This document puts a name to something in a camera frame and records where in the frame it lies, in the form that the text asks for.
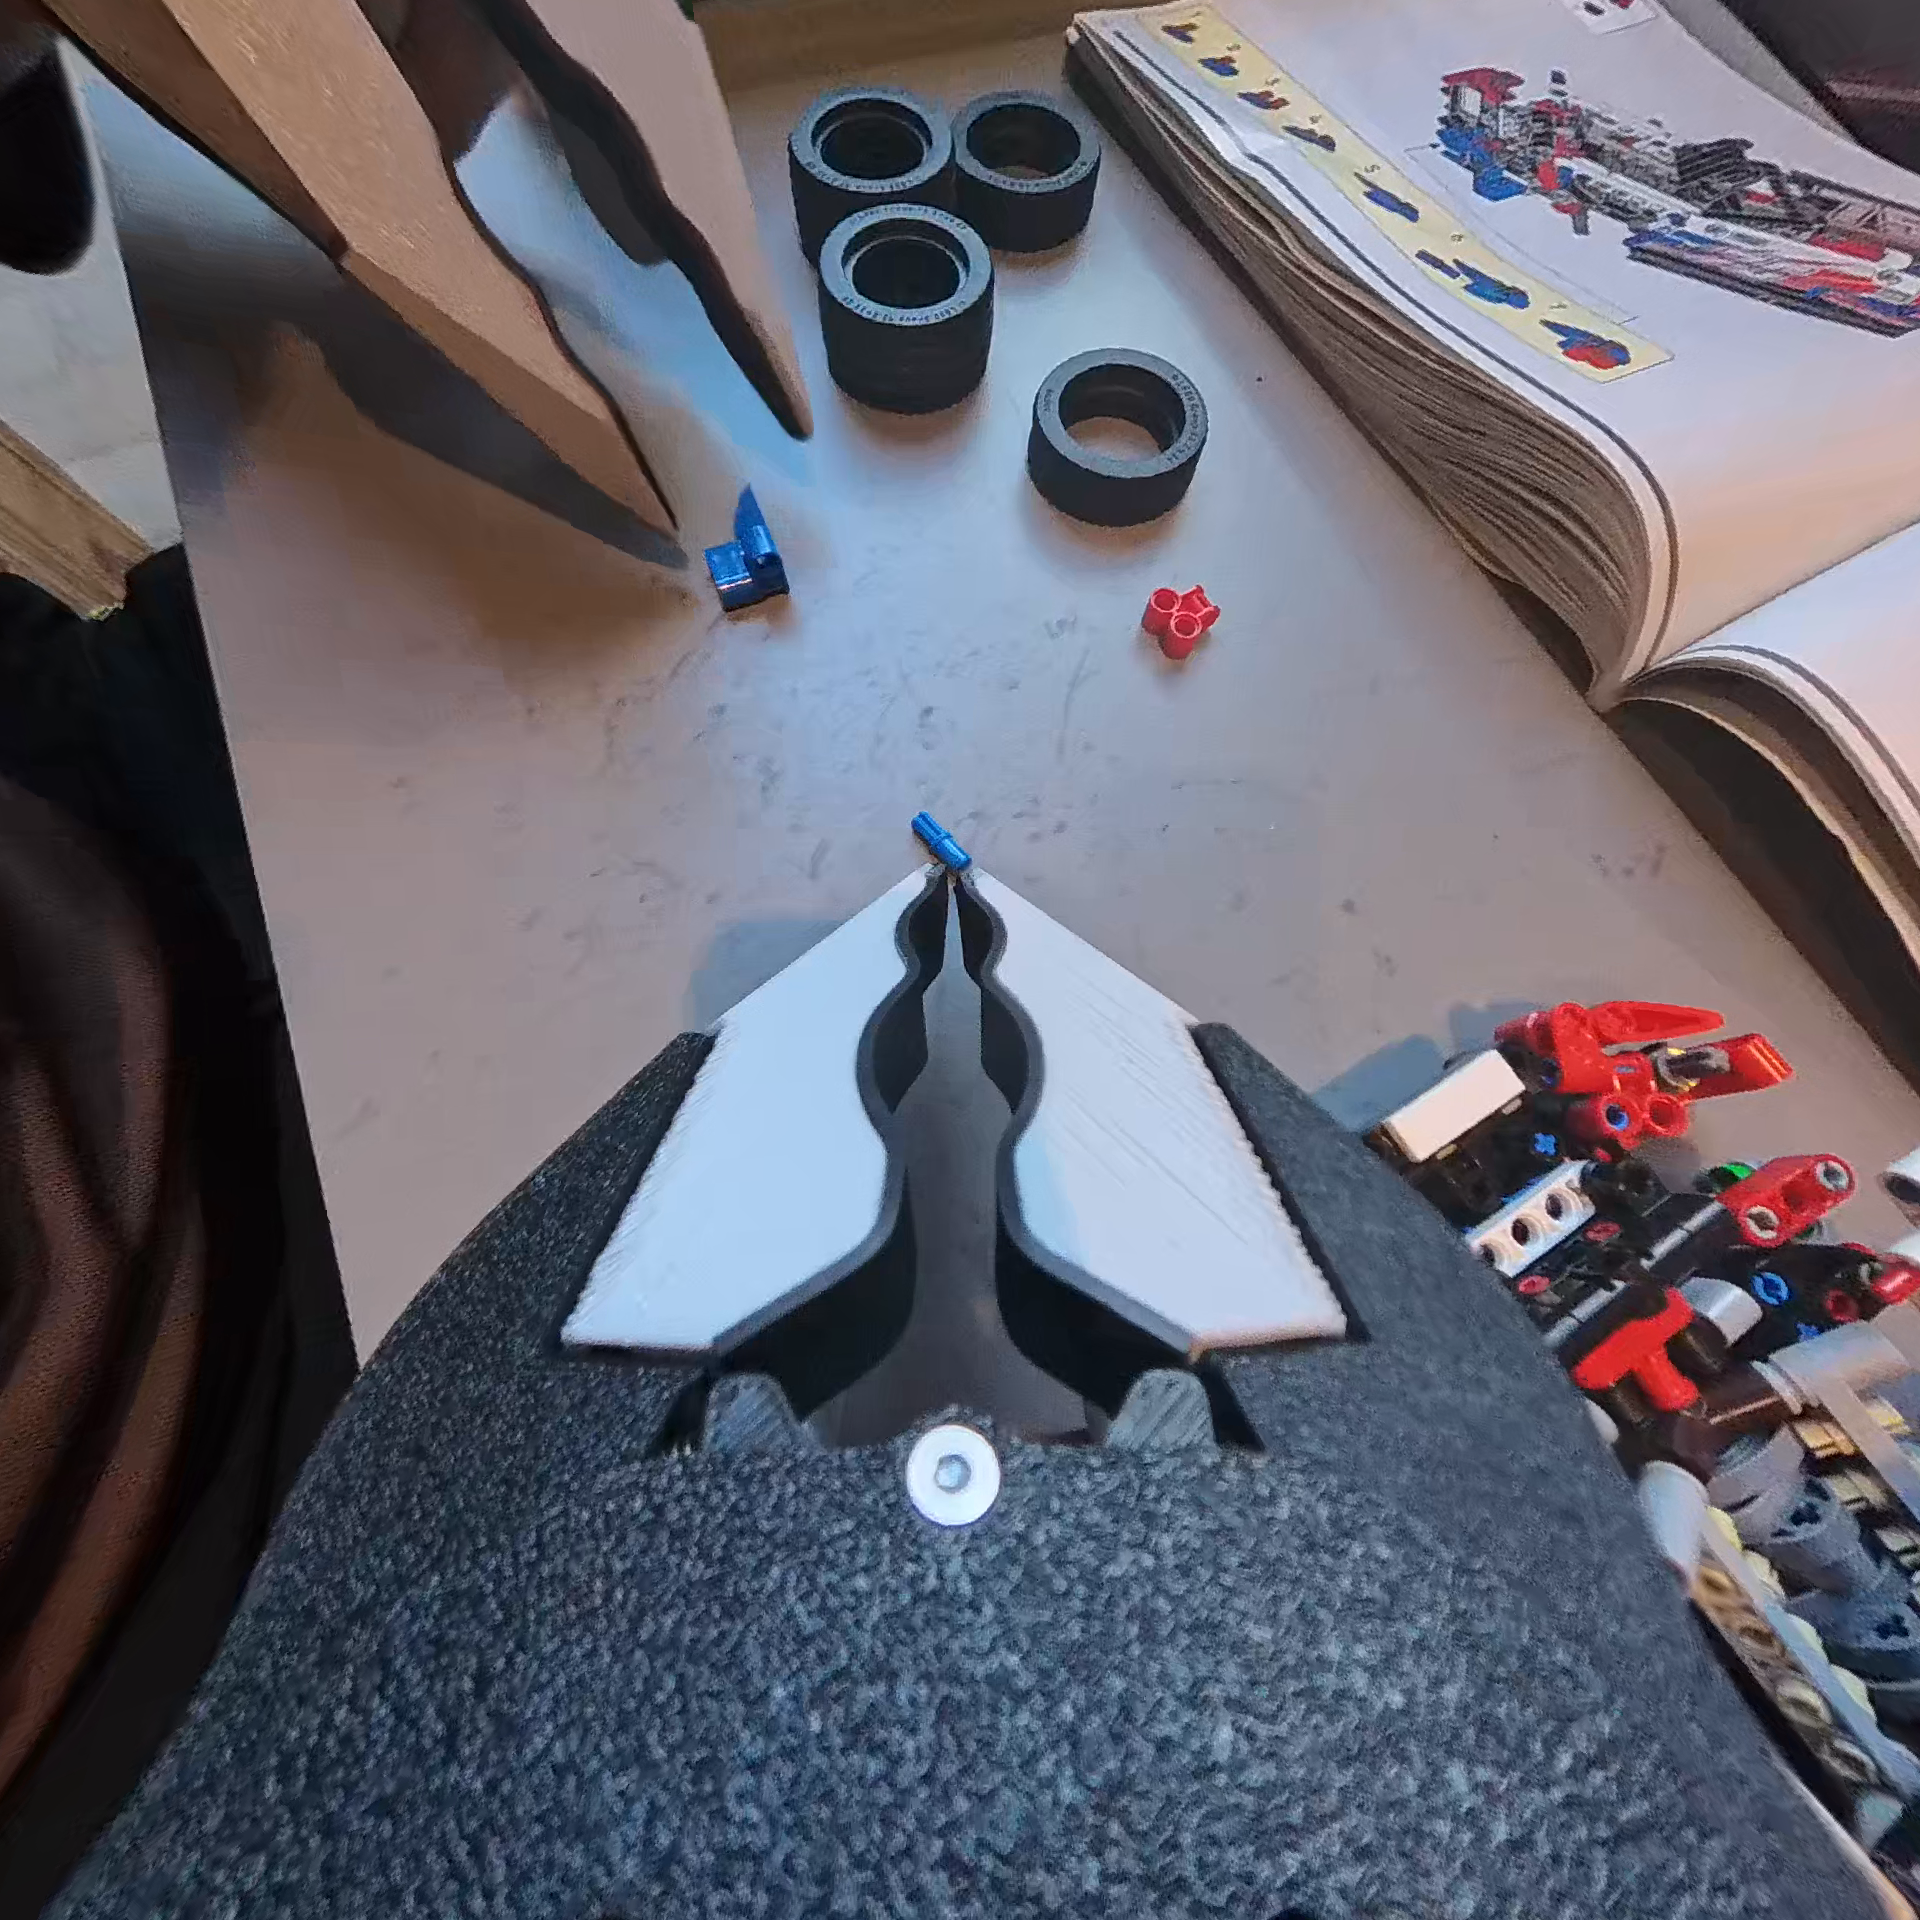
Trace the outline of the wooden furniture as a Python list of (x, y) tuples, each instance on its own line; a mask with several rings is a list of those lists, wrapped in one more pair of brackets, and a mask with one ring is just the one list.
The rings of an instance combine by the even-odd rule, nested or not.
[(98, 617), (129, 598), (129, 575), (151, 554), (136, 528), (3, 424), (5, 576), (23, 576), (63, 607)]

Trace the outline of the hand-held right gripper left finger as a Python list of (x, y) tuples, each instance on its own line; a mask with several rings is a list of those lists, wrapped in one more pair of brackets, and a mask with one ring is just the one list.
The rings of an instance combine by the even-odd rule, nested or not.
[(923, 865), (739, 1000), (565, 1324), (573, 1350), (720, 1356), (848, 1280), (899, 1220), (948, 877)]

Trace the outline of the narrow black rubber tyre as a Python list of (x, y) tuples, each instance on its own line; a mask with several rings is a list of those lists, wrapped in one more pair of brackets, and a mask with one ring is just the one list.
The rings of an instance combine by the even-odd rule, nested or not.
[[(1076, 430), (1123, 421), (1153, 450), (1107, 452)], [(1032, 400), (1028, 473), (1061, 511), (1111, 528), (1178, 508), (1209, 440), (1209, 407), (1174, 361), (1137, 347), (1092, 347), (1047, 372)]]
[(953, 115), (953, 204), (1004, 252), (1047, 252), (1092, 214), (1102, 138), (1076, 108), (1032, 90), (976, 94)]

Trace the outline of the toy brick car model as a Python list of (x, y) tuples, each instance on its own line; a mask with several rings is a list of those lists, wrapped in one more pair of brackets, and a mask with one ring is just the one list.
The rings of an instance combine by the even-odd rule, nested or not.
[(1891, 1246), (1833, 1232), (1861, 1190), (1837, 1152), (1648, 1160), (1791, 1076), (1713, 1009), (1559, 1001), (1366, 1141), (1543, 1335), (1791, 1766), (1915, 1916), (1919, 1152), (1883, 1174)]

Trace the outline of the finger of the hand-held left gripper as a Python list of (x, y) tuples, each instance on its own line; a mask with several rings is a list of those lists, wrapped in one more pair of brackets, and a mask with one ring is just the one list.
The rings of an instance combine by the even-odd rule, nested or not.
[(357, 2), (49, 2), (49, 14), (566, 469), (673, 533), (628, 418), (474, 219)]
[(700, 26), (679, 2), (498, 2), (497, 34), (610, 165), (782, 430), (807, 440), (810, 391)]

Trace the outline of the wide black rubber tyre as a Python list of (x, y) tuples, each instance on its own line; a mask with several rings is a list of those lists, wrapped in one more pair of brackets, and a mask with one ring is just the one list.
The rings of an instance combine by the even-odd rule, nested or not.
[(877, 204), (953, 207), (948, 115), (906, 87), (836, 87), (788, 138), (790, 195), (810, 267), (832, 228)]
[(871, 204), (843, 217), (817, 259), (828, 371), (888, 413), (970, 398), (995, 339), (995, 259), (960, 214)]

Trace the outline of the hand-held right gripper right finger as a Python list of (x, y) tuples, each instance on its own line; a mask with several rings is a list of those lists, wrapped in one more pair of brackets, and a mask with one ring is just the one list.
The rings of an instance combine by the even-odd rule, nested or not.
[(953, 885), (998, 1212), (1076, 1296), (1187, 1359), (1344, 1340), (1344, 1301), (1197, 1039), (1197, 1015), (983, 869)]

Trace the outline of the person's brown shirt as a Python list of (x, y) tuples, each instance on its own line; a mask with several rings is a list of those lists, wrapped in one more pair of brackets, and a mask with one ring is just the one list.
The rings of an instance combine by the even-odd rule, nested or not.
[(80, 821), (3, 783), (3, 1810), (157, 1552), (206, 1350), (174, 991)]

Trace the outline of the grey desk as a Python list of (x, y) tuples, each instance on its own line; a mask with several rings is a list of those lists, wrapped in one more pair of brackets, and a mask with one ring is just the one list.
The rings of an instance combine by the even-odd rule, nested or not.
[[(1891, 1042), (1126, 155), (1078, 248), (1001, 271), (970, 402), (836, 391), (799, 108), (867, 75), (1055, 87), (1062, 37), (727, 93), (810, 440), (502, 101), (466, 194), (630, 407), (684, 560), (86, 75), (361, 1350), (665, 1039), (897, 883), (919, 808), (1341, 1115), (1524, 1001), (1645, 993), (1795, 1065), (1706, 1109), (1709, 1152), (1827, 1143), (1876, 1178), (1919, 1141)], [(1029, 482), (1032, 400), (1092, 347), (1206, 400), (1162, 520)], [(703, 552), (748, 484), (790, 592), (727, 613)], [(1142, 633), (1164, 586), (1220, 605), (1186, 662)]]

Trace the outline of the beige wooden table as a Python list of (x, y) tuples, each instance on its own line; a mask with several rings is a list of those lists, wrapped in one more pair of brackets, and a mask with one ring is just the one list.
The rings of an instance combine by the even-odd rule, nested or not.
[(727, 93), (1066, 33), (1092, 2), (697, 2)]

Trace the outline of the blue pointed brick assembly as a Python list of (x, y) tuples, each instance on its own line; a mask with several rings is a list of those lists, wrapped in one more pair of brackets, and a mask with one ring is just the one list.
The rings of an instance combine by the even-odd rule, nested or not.
[(790, 592), (786, 554), (750, 484), (739, 493), (734, 535), (707, 548), (703, 557), (720, 607), (727, 613), (753, 609)]

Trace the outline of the open instruction book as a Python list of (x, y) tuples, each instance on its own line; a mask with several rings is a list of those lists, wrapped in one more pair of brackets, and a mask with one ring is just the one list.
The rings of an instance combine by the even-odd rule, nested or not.
[(1597, 707), (1919, 966), (1919, 6), (1156, 2), (1068, 52)]

